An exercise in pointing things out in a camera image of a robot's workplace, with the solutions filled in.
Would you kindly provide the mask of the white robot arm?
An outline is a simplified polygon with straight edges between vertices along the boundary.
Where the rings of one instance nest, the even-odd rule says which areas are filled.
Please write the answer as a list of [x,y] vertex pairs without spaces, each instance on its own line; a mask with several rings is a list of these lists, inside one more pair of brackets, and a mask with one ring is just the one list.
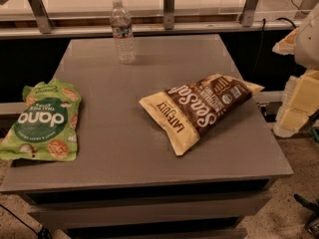
[[295,63],[306,69],[302,76],[287,81],[273,127],[277,136],[291,137],[319,111],[319,5],[272,51],[293,55]]

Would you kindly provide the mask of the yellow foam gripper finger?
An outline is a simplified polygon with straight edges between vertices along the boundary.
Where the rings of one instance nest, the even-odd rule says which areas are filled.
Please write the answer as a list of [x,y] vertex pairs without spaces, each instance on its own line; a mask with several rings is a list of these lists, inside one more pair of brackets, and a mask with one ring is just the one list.
[[272,51],[279,55],[293,55],[295,53],[295,43],[298,31],[299,28],[291,31],[286,37],[273,46]]
[[291,76],[286,83],[282,105],[273,127],[274,134],[291,137],[319,110],[319,71],[307,70],[299,78]]

